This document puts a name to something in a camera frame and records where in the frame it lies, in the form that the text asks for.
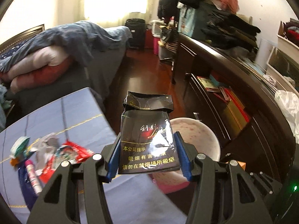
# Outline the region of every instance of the blue tablecloth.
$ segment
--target blue tablecloth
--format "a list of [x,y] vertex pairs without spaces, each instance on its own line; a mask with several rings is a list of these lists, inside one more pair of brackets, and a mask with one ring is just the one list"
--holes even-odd
[[[29,136],[32,144],[52,132],[58,133],[59,143],[66,139],[100,153],[116,135],[98,107],[89,88],[81,89],[32,112],[0,133],[0,193],[13,213],[26,223],[27,209],[18,172],[9,163],[10,149],[20,136]],[[145,174],[117,175],[104,184],[108,208],[114,224],[186,222],[183,214]],[[79,194],[81,223],[84,215],[84,195]]]

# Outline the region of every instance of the dark wooden desk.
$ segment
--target dark wooden desk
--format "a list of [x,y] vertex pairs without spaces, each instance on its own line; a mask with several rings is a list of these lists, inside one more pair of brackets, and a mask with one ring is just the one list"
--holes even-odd
[[[234,135],[221,117],[223,102],[197,81],[214,70],[238,93],[251,120]],[[284,181],[295,152],[295,139],[288,122],[274,101],[274,94],[238,61],[206,43],[179,34],[172,82],[188,117],[194,113],[216,134],[221,144],[221,160],[246,162],[246,171],[263,171]]]

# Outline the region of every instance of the pink marker cap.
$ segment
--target pink marker cap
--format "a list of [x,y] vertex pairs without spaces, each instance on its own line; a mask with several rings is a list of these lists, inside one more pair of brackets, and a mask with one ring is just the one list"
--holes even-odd
[[27,167],[28,165],[32,164],[33,165],[33,162],[31,160],[26,160],[25,161],[25,166]]

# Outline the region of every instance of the black jacket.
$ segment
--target black jacket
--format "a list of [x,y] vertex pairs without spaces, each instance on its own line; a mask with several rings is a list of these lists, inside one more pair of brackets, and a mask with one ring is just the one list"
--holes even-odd
[[175,21],[178,21],[179,9],[176,7],[178,0],[159,0],[158,6],[158,18],[171,18],[175,17]]

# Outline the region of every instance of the black suitcase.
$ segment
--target black suitcase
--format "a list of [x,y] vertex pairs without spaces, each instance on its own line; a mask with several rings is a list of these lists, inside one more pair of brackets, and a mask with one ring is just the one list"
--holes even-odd
[[131,30],[132,39],[129,39],[130,48],[143,49],[145,43],[145,20],[140,18],[129,18],[125,24]]

